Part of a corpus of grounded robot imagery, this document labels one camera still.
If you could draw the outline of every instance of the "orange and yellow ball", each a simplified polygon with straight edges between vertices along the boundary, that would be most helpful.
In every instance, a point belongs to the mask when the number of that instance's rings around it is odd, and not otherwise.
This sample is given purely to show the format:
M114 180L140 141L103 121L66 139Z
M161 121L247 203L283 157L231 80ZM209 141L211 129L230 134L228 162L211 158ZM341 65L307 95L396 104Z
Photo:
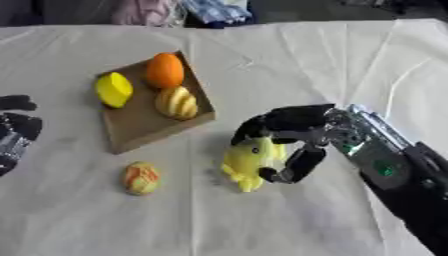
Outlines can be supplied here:
M134 195L146 195L159 185L160 174L145 162L135 162L126 167L123 183L126 190Z

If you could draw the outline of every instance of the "cardboard tray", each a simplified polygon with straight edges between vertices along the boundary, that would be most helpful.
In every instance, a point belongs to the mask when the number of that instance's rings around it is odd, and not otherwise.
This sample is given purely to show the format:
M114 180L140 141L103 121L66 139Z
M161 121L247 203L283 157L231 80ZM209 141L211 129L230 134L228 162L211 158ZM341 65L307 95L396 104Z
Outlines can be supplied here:
M197 116L190 120L179 121L166 117L155 108L155 98L160 90L152 89L146 84L144 76L147 60L99 75L118 72L134 87L134 94L123 108L104 106L103 109L104 122L114 154L141 147L215 119L213 106L184 55L181 52L175 54L184 66L185 79L182 86L196 97L199 108Z

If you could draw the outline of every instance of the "wrinkled fabric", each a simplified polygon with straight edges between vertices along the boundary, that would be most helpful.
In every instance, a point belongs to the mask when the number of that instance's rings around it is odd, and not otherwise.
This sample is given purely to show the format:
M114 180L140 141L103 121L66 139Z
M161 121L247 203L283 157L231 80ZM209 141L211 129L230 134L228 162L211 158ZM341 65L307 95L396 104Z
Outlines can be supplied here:
M118 25L173 27L183 24L182 11L178 0L122 0L112 19Z
M110 154L96 74L176 50L216 120ZM0 28L0 81L3 95L30 95L45 123L17 168L0 178L0 255L431 255L331 147L301 183L248 194L219 164L244 120L326 102L364 104L448 156L442 22ZM135 161L161 172L149 196L130 196L120 185Z

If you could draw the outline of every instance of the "yellow toy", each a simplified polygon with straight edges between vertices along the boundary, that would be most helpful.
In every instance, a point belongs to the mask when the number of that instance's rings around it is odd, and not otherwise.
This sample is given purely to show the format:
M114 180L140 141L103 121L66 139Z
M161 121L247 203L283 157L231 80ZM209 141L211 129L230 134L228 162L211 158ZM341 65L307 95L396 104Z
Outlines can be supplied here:
M134 195L146 195L159 185L160 174L149 163L135 162L126 167L123 184Z
M273 167L275 161L284 162L285 159L285 145L274 144L270 137L262 137L232 146L224 155L221 168L238 182L243 192L252 192L263 185L258 169Z
M131 83L117 72L104 75L95 84L95 90L101 101L111 107L121 108L131 98Z

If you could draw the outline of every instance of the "yellow rubber duck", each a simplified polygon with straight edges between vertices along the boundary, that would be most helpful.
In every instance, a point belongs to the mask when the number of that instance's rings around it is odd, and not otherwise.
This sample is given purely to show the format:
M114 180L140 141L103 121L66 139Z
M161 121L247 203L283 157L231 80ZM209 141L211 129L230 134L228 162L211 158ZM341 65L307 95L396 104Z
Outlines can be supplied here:
M270 137L261 137L232 146L225 153L221 168L234 182L238 182L243 192L252 192L263 185L258 169L272 167L274 161L284 162L285 159L285 145L274 144Z

